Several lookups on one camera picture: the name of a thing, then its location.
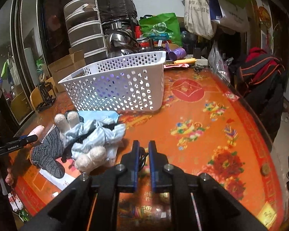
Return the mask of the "white plush toy blue clothes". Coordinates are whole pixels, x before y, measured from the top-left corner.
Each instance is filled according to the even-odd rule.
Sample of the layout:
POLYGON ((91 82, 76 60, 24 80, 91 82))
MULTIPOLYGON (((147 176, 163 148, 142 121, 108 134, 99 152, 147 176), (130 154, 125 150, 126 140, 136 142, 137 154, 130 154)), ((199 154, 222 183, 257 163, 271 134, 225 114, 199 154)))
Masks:
POLYGON ((117 150, 123 146, 126 124, 119 121, 109 125, 95 120, 84 122, 77 111, 57 114, 54 123, 65 148, 60 157, 63 163, 73 159, 76 169, 86 173, 115 164, 117 150))

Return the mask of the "pink white tissue pack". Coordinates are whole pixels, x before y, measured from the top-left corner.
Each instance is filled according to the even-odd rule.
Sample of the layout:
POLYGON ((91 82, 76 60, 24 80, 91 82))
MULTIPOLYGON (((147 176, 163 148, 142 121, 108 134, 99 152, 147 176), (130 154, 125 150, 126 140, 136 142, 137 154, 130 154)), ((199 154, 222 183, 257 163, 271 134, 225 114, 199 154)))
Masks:
POLYGON ((54 174, 49 173, 45 169, 40 169, 39 173, 58 189, 64 190, 69 186, 79 175, 80 172, 74 166, 73 159, 67 159, 65 163, 62 162, 61 158, 56 159, 59 169, 54 174))

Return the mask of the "light blue wipes pack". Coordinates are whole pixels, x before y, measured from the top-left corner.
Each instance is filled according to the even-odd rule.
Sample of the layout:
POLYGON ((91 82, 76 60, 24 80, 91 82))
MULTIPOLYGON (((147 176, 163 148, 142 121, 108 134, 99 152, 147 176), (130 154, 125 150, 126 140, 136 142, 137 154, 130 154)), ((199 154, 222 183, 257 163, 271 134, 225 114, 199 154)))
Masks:
POLYGON ((119 119, 119 114, 112 110, 80 110, 78 114, 84 122, 95 120, 105 125, 115 124, 119 119))

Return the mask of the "wooden chair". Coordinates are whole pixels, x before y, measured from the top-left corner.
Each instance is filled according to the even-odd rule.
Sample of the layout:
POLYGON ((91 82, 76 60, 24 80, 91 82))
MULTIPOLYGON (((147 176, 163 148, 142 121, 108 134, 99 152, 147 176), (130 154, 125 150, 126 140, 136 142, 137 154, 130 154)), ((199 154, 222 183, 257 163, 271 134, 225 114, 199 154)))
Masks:
POLYGON ((35 112, 40 112, 54 105, 57 98, 57 88, 53 77, 40 82, 31 92, 30 102, 35 112))

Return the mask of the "brown cardboard box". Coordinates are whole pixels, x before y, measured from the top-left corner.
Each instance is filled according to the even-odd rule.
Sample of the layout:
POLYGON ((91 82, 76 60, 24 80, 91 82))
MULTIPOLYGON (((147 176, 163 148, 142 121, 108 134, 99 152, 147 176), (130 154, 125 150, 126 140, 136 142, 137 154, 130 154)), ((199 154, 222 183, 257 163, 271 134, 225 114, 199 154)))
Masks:
POLYGON ((84 60, 84 51, 80 50, 70 53, 48 66, 59 93, 65 91, 64 86, 59 84, 60 80, 69 76, 71 73, 77 71, 85 65, 86 62, 84 60))

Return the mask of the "white perforated plastic basket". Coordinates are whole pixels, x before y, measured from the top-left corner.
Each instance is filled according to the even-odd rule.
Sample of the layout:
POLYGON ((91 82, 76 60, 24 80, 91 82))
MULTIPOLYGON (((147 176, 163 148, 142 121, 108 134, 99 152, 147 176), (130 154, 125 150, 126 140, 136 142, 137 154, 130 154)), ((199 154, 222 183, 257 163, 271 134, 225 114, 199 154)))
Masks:
POLYGON ((59 81, 77 110, 154 112, 164 95, 165 51, 130 54, 86 65, 59 81))

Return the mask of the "yellow banana-shaped object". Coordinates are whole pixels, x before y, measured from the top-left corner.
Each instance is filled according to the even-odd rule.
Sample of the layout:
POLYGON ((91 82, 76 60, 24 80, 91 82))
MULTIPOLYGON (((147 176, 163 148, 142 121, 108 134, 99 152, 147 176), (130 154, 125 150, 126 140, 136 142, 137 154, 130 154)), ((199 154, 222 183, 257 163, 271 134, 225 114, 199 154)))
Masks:
POLYGON ((189 58, 189 59, 179 59, 174 61, 174 64, 179 65, 179 64, 193 64, 197 60, 195 58, 189 58))

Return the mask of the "purple plastic cup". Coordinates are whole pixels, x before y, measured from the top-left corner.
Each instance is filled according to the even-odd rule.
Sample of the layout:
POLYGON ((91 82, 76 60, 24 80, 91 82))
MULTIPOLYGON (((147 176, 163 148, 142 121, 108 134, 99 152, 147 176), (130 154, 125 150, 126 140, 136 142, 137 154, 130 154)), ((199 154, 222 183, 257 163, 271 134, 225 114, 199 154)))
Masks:
POLYGON ((176 48, 171 50, 168 43, 165 43, 165 49, 169 55, 170 60, 172 61, 184 59, 187 56, 186 51, 183 48, 176 48))

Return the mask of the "red black jacket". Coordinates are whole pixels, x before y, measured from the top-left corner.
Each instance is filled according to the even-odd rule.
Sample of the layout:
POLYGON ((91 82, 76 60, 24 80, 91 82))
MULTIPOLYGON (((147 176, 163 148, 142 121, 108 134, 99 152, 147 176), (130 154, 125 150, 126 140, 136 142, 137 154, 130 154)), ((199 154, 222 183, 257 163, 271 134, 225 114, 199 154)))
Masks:
POLYGON ((281 60, 266 50, 251 48, 236 70, 240 95, 257 115, 271 140, 280 128, 286 70, 281 60))

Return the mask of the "stainless steel kettle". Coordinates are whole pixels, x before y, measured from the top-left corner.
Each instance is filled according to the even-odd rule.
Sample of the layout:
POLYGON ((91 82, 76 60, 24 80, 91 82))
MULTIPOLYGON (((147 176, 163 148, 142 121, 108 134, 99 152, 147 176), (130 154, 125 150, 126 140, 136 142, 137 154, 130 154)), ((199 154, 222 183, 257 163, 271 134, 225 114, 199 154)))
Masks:
POLYGON ((123 29, 119 21, 111 23, 106 35, 109 58, 138 53, 140 50, 137 40, 123 29))

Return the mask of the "grey stacked drawer unit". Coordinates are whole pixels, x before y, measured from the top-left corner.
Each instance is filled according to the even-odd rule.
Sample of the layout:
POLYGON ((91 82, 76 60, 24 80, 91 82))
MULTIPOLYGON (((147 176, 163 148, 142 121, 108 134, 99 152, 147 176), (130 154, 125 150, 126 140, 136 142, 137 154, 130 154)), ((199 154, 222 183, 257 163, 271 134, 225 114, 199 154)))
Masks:
POLYGON ((97 0, 72 0, 64 6, 71 54, 82 51, 85 63, 108 58, 97 0))

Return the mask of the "green shopping bag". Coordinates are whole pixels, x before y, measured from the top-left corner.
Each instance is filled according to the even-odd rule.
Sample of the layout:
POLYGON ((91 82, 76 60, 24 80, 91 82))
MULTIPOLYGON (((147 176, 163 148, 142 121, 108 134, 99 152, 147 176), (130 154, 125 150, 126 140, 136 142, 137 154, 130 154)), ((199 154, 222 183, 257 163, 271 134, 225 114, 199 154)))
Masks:
POLYGON ((155 38, 155 41, 163 38, 182 46, 180 25, 175 13, 145 15, 140 18, 139 25, 144 37, 155 38))

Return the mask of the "beige canvas tote bag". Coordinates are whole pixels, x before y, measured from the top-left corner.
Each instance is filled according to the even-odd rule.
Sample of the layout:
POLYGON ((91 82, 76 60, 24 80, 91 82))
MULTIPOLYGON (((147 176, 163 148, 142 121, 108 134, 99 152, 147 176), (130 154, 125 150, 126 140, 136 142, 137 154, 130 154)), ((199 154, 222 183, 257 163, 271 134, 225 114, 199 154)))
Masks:
POLYGON ((184 0, 184 26, 207 40, 214 37, 216 26, 211 22, 209 0, 184 0))

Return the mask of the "black bag on shelf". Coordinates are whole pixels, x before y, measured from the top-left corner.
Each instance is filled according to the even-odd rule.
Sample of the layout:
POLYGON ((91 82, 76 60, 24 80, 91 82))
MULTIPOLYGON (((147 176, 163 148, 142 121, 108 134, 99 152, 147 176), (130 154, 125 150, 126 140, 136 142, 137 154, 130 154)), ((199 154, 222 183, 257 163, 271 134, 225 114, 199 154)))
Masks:
POLYGON ((138 14, 133 0, 97 0, 102 25, 114 21, 129 21, 138 26, 138 14))

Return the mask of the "navy white tote bag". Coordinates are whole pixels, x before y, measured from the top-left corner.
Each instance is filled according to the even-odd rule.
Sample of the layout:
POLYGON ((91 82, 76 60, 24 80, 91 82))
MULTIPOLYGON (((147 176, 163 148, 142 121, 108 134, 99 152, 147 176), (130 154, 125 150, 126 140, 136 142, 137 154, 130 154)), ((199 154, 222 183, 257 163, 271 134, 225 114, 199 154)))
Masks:
POLYGON ((210 19, 213 23, 244 33, 249 29, 246 9, 226 0, 209 0, 210 19))

